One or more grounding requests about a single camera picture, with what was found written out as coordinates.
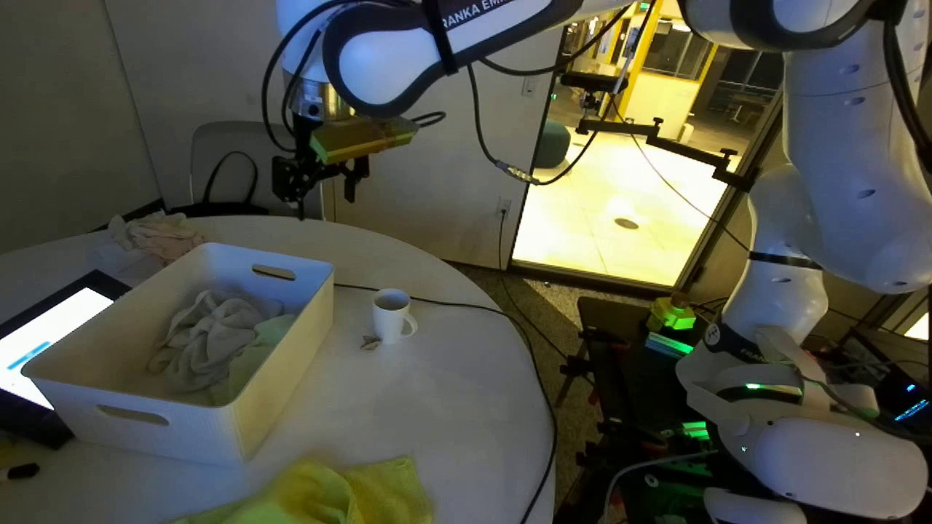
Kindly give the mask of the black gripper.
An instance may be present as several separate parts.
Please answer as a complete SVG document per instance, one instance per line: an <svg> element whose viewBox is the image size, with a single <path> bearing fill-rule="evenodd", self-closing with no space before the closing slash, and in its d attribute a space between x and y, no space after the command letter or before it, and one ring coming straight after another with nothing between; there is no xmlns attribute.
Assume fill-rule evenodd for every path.
<svg viewBox="0 0 932 524"><path fill-rule="evenodd" d="M295 153L271 159L271 188L279 199L303 199L322 179L345 173L345 197L370 173L370 153L408 146L418 124L406 115L297 118Z"/></svg>

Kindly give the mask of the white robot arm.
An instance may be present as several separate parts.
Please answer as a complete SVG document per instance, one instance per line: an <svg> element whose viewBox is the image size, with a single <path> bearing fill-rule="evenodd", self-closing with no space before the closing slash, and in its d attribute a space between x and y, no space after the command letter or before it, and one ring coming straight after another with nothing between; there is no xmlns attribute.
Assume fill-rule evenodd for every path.
<svg viewBox="0 0 932 524"><path fill-rule="evenodd" d="M438 77L632 0L275 0L297 115L336 93L362 115L408 111ZM930 489L919 441L866 418L874 392L802 348L827 272L879 293L932 282L930 133L919 89L930 0L680 0L732 48L785 58L785 153L753 185L754 246L699 347L677 363L689 403L761 483L702 492L715 524L804 524L811 508L895 520Z"/></svg>

